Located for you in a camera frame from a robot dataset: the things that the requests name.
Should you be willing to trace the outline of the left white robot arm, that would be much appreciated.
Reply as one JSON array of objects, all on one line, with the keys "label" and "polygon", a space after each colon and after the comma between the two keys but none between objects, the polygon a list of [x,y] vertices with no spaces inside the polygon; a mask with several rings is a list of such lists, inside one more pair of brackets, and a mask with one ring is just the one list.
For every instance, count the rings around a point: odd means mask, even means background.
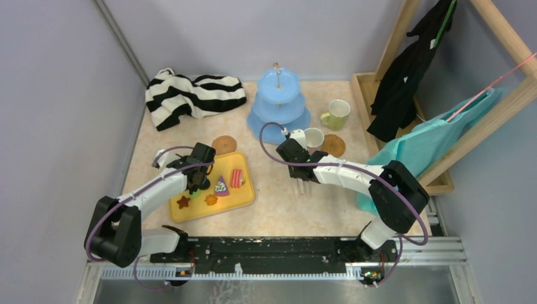
[{"label": "left white robot arm", "polygon": [[175,262],[189,256],[185,232],[172,227],[144,230],[142,223],[173,196],[208,189],[216,151],[198,142],[189,155],[167,160],[166,154],[163,150],[156,155],[153,164],[161,172],[149,182],[117,198],[98,200],[84,239],[88,259],[124,268],[154,254],[165,253]]}]

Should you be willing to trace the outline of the yellow plastic tray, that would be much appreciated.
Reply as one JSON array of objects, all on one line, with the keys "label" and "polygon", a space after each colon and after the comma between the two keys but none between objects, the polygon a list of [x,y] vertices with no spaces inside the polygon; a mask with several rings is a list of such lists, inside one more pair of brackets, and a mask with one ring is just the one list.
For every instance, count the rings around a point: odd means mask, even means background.
[{"label": "yellow plastic tray", "polygon": [[[244,184],[240,189],[231,188],[232,170],[238,168],[243,171]],[[214,194],[215,184],[218,178],[223,175],[230,195],[219,197],[216,205],[208,206],[204,199],[209,194]],[[240,208],[252,203],[255,199],[255,190],[251,180],[251,174],[248,168],[246,157],[238,151],[227,153],[215,157],[215,164],[208,175],[211,186],[207,190],[202,190],[198,198],[191,199],[188,208],[179,209],[176,201],[182,196],[189,197],[189,191],[186,190],[171,199],[169,199],[169,214],[173,222],[181,223],[188,220],[207,217],[220,212],[226,212],[235,208]]]}]

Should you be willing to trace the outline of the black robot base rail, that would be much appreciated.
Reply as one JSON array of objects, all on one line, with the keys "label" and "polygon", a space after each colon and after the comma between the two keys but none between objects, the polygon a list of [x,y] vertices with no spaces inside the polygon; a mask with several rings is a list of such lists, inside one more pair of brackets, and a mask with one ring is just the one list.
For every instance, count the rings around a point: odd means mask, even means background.
[{"label": "black robot base rail", "polygon": [[191,237],[149,260],[186,265],[176,271],[185,279],[348,279],[375,285],[399,257],[393,240],[375,250],[359,237]]}]

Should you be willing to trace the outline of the blue three-tier cake stand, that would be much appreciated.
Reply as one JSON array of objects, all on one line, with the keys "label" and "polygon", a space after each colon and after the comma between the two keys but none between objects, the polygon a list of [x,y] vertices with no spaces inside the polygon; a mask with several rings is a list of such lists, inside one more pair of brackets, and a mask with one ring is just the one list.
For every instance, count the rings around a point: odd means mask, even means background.
[{"label": "blue three-tier cake stand", "polygon": [[262,136],[263,142],[276,145],[286,140],[276,125],[262,129],[267,122],[275,122],[290,132],[309,127],[311,113],[297,74],[274,63],[273,69],[266,71],[256,86],[255,100],[246,120],[256,138]]}]

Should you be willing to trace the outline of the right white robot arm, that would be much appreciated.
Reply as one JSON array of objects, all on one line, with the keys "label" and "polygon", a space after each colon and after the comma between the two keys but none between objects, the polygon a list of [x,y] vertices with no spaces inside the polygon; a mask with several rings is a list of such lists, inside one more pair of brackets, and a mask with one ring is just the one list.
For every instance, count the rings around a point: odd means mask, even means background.
[{"label": "right white robot arm", "polygon": [[286,139],[277,149],[280,163],[295,179],[351,189],[370,198],[377,210],[375,219],[359,234],[357,254],[373,261],[382,245],[396,234],[405,234],[429,203],[429,194],[399,161],[387,165],[348,162],[323,151],[309,153],[295,139]]}]

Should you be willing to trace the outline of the red striped cake slice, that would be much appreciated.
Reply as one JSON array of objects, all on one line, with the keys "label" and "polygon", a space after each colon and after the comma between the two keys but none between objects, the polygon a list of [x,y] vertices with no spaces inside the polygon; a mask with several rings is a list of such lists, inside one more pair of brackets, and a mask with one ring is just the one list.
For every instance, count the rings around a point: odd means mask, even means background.
[{"label": "red striped cake slice", "polygon": [[238,168],[233,169],[231,175],[231,188],[240,189],[243,184],[243,171]]}]

